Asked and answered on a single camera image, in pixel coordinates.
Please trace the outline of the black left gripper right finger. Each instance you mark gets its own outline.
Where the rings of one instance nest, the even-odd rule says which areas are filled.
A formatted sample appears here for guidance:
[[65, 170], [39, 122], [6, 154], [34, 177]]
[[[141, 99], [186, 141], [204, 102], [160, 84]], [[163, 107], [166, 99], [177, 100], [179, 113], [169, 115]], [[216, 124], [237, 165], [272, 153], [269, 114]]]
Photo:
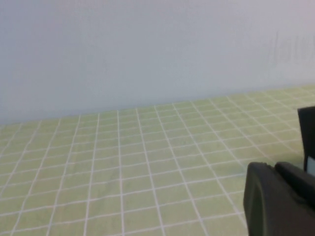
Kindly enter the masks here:
[[275, 170], [290, 186], [290, 188], [302, 198], [307, 205], [315, 209], [315, 177], [302, 169], [288, 163], [278, 162]]

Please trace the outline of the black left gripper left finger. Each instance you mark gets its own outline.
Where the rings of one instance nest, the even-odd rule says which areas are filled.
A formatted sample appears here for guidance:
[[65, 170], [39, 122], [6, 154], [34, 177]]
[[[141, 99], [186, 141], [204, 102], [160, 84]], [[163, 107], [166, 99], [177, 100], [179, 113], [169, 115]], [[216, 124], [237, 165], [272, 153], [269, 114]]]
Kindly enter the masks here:
[[290, 188], [275, 165], [248, 165], [243, 206], [251, 236], [315, 234], [315, 210]]

